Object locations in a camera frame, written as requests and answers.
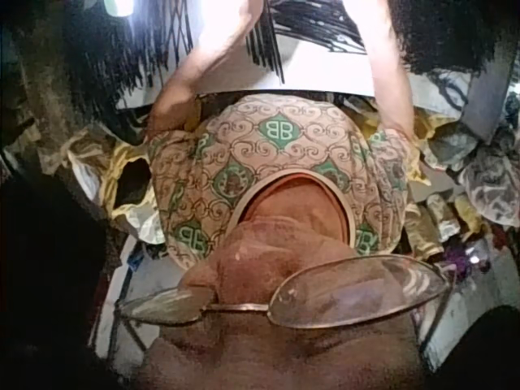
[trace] poster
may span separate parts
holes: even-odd
[[[174,31],[189,30],[193,44],[204,28],[208,18],[218,17],[215,12],[215,0],[179,0],[183,1],[187,10],[186,18],[176,15],[173,18]],[[305,3],[308,7],[325,7],[333,0],[276,0],[275,3]],[[276,41],[282,63],[284,82],[276,72],[257,65],[251,58],[246,42],[237,48],[233,54],[212,71],[201,83],[199,93],[218,93],[238,90],[319,90],[328,92],[351,93],[364,96],[374,96],[371,68],[368,57],[362,47],[348,45],[347,37],[338,37],[336,42],[344,41],[347,50],[325,47],[299,37],[289,37],[280,33],[284,26],[274,23],[277,33]],[[153,76],[153,86],[134,89],[126,93],[119,107],[138,107],[152,104],[158,96],[162,84],[176,68],[176,55],[182,59],[186,56],[187,37],[180,34],[176,49],[172,48],[169,58],[169,71],[162,70]],[[450,71],[438,75],[448,80],[449,89],[442,93],[439,86],[428,76],[409,73],[409,80],[414,95],[414,105],[427,108],[434,112],[459,119],[464,97],[467,94],[471,76],[465,73]]]

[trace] clutter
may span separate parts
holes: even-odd
[[[492,222],[520,227],[520,137],[501,128],[491,145],[481,145],[459,175],[477,211]]]
[[[461,122],[440,126],[428,141],[432,153],[442,165],[459,163],[477,147],[478,143],[479,140]]]
[[[128,267],[132,270],[132,272],[137,272],[144,258],[145,254],[143,251],[143,246],[141,243],[138,243],[136,246],[134,246],[133,251],[130,253],[130,256],[128,256],[127,260]]]
[[[444,252],[437,228],[424,206],[410,203],[406,207],[405,230],[418,260],[426,261],[431,256]]]
[[[447,246],[444,259],[457,267],[457,282],[462,282],[470,275],[472,268],[470,257],[466,254],[464,244],[457,238]]]
[[[440,234],[440,242],[445,242],[451,236],[455,236],[461,231],[461,225],[457,217],[448,206],[448,203],[438,193],[430,195],[427,199],[427,208],[431,218],[437,226]]]
[[[480,232],[483,226],[482,216],[473,207],[466,193],[456,196],[454,205],[459,217],[468,226],[467,236],[463,238],[465,241],[470,235]]]
[[[87,198],[118,229],[150,244],[165,242],[145,145],[80,133],[67,148],[72,171]]]

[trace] green diamond pattern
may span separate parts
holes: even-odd
[[[340,171],[331,159],[328,158],[323,164],[317,165],[312,170],[327,177],[342,193],[347,193],[350,190],[350,178],[346,173]]]
[[[260,133],[273,142],[279,150],[285,149],[285,146],[301,135],[300,127],[282,114],[261,122],[259,128]]]
[[[173,193],[171,194],[170,203],[169,203],[169,214],[177,211],[179,208],[180,200],[184,196],[184,186],[185,182],[180,181],[175,184],[175,188],[173,189]]]
[[[195,158],[200,160],[202,158],[202,152],[204,149],[209,148],[215,143],[215,137],[213,134],[209,134],[208,132],[204,134],[197,143],[197,149],[195,151]]]
[[[199,253],[202,256],[208,254],[208,236],[202,231],[201,223],[195,218],[175,226],[173,236],[177,241],[186,244],[193,252]]]
[[[253,184],[253,172],[234,158],[230,158],[227,166],[214,178],[213,190],[234,206]]]
[[[370,224],[362,223],[356,231],[356,249],[359,254],[365,256],[377,251],[379,246],[379,236]]]

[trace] nose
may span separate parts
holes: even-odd
[[[294,220],[262,217],[241,223],[181,285],[210,287],[223,304],[266,304],[290,275],[352,256],[345,243]]]

